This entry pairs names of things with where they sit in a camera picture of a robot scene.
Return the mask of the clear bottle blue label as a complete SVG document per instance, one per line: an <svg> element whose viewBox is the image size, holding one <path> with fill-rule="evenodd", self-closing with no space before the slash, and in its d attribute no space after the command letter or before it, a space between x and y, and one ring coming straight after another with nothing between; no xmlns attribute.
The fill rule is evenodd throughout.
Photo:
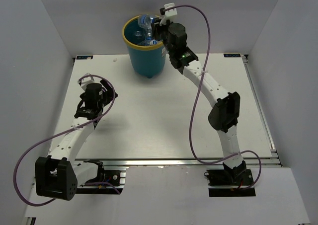
<svg viewBox="0 0 318 225"><path fill-rule="evenodd" d="M143 34L142 34L141 31L136 31L136 32L134 33L134 35L135 35L136 37L141 37Z"/></svg>
<svg viewBox="0 0 318 225"><path fill-rule="evenodd" d="M144 38L146 41L152 41L153 39L153 32L151 28L144 29Z"/></svg>

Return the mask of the clear unlabelled bottle white cap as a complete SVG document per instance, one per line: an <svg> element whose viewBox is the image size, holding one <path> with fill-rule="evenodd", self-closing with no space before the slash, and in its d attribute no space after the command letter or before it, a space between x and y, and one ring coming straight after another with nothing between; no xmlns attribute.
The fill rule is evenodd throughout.
<svg viewBox="0 0 318 225"><path fill-rule="evenodd" d="M157 45L157 44L158 44L157 40L146 39L146 40L140 42L138 45L139 46L143 46L143 47L150 47L150 46L154 46L154 45Z"/></svg>

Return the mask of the bottle blue cap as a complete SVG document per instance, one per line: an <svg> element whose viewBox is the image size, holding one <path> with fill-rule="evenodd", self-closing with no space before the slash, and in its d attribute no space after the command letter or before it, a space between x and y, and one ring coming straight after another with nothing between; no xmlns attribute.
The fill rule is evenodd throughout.
<svg viewBox="0 0 318 225"><path fill-rule="evenodd" d="M138 26L142 29L151 29L155 18L156 16L151 14L140 15L138 17Z"/></svg>

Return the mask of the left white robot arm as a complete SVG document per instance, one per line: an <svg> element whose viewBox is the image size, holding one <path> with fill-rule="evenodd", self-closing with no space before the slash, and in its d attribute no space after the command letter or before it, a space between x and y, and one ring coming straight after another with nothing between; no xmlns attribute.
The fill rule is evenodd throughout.
<svg viewBox="0 0 318 225"><path fill-rule="evenodd" d="M78 187L106 184L106 173L101 161L89 159L75 164L75 159L106 114L104 107L110 107L118 95L112 84L104 78L95 82L94 76L87 74L78 83L83 93L70 129L46 157L39 157L35 162L38 196L69 201Z"/></svg>

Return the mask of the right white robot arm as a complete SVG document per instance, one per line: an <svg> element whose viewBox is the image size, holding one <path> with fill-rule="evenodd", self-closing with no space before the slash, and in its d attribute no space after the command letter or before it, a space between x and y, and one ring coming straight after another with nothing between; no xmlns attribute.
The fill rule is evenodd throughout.
<svg viewBox="0 0 318 225"><path fill-rule="evenodd" d="M152 29L154 38L163 42L172 66L194 83L210 103L208 122L218 133L224 156L221 176L229 184L237 184L246 171L237 138L240 95L224 89L203 70L197 55L187 46L187 34L182 24L170 20L161 24L161 19L155 18Z"/></svg>

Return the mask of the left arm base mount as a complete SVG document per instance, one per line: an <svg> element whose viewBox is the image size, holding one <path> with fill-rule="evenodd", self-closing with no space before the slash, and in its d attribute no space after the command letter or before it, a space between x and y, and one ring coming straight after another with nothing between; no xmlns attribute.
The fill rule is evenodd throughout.
<svg viewBox="0 0 318 225"><path fill-rule="evenodd" d="M125 167L106 165L92 159L77 161L73 170L78 181L77 194L119 195L123 191Z"/></svg>

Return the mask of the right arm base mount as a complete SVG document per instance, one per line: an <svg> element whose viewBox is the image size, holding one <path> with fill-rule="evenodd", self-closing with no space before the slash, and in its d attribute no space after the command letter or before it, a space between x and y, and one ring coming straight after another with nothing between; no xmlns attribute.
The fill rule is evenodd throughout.
<svg viewBox="0 0 318 225"><path fill-rule="evenodd" d="M208 169L204 173L208 180L211 198L255 197L254 179L250 169L233 178L225 169Z"/></svg>

